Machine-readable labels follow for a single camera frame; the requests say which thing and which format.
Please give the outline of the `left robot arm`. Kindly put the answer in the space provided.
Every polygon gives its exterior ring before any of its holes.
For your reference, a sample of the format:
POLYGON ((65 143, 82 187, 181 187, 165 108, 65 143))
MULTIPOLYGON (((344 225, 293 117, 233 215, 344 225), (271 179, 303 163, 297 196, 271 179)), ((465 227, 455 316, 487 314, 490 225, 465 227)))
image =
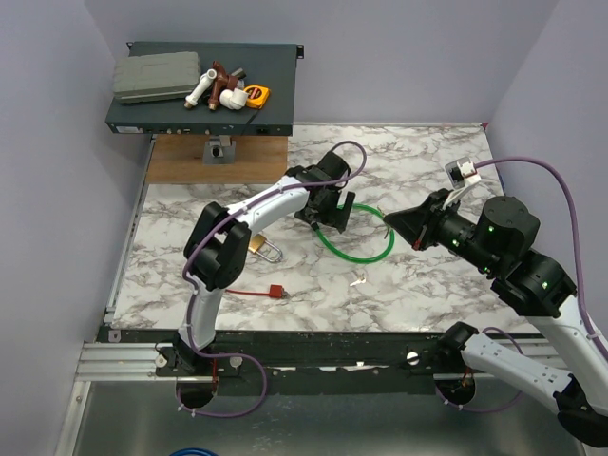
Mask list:
POLYGON ((177 362, 187 373, 199 375, 210 366, 206 347, 216 337, 219 305, 245 267, 252 238, 290 215, 344 231, 354 193, 338 208, 341 190, 364 166, 351 171, 330 150, 314 165, 288 169, 277 183, 244 201, 228 206, 211 202, 203 208, 183 250, 182 278, 193 291, 173 341, 177 362))

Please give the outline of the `white elbow fitting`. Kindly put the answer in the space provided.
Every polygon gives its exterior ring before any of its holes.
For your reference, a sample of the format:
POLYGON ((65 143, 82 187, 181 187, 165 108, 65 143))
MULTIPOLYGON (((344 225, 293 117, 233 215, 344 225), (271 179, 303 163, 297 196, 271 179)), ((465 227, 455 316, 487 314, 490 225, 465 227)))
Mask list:
POLYGON ((231 110, 241 110, 244 106, 246 106, 247 100, 248 93, 239 88, 225 88, 219 94, 219 103, 231 110))

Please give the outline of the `red cable lock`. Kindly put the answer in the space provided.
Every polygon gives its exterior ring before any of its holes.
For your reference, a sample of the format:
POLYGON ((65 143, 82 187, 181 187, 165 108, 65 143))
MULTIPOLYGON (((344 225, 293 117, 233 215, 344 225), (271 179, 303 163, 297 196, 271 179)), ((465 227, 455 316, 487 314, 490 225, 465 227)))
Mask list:
POLYGON ((289 296, 288 292, 284 289, 284 287, 277 284, 270 285, 265 291, 226 289, 225 292, 233 295, 265 296, 272 299, 281 299, 289 296))

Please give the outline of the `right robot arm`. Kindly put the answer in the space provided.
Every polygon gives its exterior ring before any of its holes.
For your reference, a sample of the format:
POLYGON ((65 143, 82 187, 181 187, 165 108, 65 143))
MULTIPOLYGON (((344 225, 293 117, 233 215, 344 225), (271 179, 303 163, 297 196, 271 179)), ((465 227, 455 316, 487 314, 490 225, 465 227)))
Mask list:
POLYGON ((585 325, 582 293, 553 258, 533 250, 541 226, 512 197, 484 204, 478 222, 447 204, 446 189, 419 206, 388 214, 384 222, 416 251, 443 246, 475 266, 492 291, 532 324, 565 367, 554 369, 505 349, 474 327, 458 322, 438 342, 435 358, 446 371, 463 367, 494 375, 556 414, 561 426, 589 447, 607 446, 605 340, 585 325))

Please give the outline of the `brass padlock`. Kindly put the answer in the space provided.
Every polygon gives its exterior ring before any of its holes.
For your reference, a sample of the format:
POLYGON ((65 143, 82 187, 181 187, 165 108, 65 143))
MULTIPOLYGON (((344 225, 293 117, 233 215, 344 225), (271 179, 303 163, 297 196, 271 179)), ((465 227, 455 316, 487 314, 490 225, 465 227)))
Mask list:
POLYGON ((283 259, 282 251, 262 234, 256 234, 251 237, 248 251, 250 254, 260 257, 269 263, 278 263, 283 259))

